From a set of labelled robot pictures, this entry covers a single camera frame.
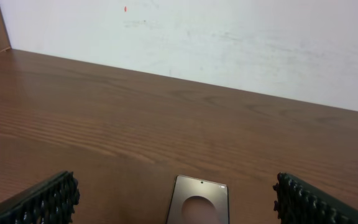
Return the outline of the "Galaxy S25 Ultra smartphone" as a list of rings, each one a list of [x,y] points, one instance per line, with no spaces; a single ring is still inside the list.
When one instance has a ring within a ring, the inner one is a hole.
[[[229,224],[225,184],[184,175],[175,177],[166,224]]]

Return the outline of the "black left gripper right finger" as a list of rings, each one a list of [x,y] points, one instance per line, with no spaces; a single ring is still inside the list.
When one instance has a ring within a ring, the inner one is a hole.
[[[358,224],[358,210],[286,172],[277,174],[273,210],[281,224]]]

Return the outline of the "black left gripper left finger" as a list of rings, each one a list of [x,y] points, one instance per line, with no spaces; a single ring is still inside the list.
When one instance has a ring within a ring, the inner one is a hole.
[[[73,172],[61,171],[1,202],[0,224],[68,224],[79,199]]]

